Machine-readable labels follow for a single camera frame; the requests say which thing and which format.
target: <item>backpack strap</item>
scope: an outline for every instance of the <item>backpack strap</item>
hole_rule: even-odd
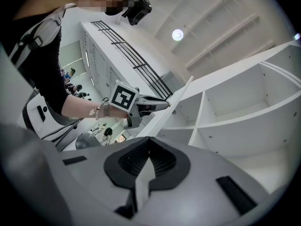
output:
[[[44,47],[55,39],[61,29],[64,14],[65,6],[58,8],[22,36],[9,55],[16,68],[19,68],[32,50]]]

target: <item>railing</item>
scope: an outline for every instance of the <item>railing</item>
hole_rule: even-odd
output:
[[[153,70],[153,68],[118,33],[116,33],[103,21],[92,22],[92,24],[98,29],[98,31],[102,31],[104,35],[111,40],[111,44],[116,46],[123,53],[133,66],[133,69],[135,69],[135,71],[143,78],[158,97],[168,99],[173,95],[172,91]]]

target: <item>light fixture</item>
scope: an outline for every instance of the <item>light fixture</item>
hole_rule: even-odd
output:
[[[173,31],[173,39],[176,41],[180,41],[184,37],[184,33],[181,29],[176,29]]]
[[[299,33],[294,36],[295,40],[298,40],[299,38],[300,38],[300,34]]]
[[[89,59],[88,59],[88,52],[87,51],[86,51],[86,58],[87,58],[88,67],[90,67]]]
[[[94,81],[93,81],[92,77],[91,77],[91,81],[92,81],[92,84],[93,84],[93,86],[95,86],[95,84],[94,84]]]

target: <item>white marker cube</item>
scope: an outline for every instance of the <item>white marker cube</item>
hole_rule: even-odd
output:
[[[138,96],[139,92],[132,86],[116,80],[109,104],[129,113]]]

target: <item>forearm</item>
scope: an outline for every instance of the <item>forearm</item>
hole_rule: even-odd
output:
[[[62,108],[62,115],[73,118],[94,118],[94,115],[89,115],[92,109],[99,107],[99,103],[83,100],[75,96],[68,96]],[[110,105],[110,117],[126,118],[128,114],[112,105]],[[103,118],[103,107],[98,113],[99,118]]]

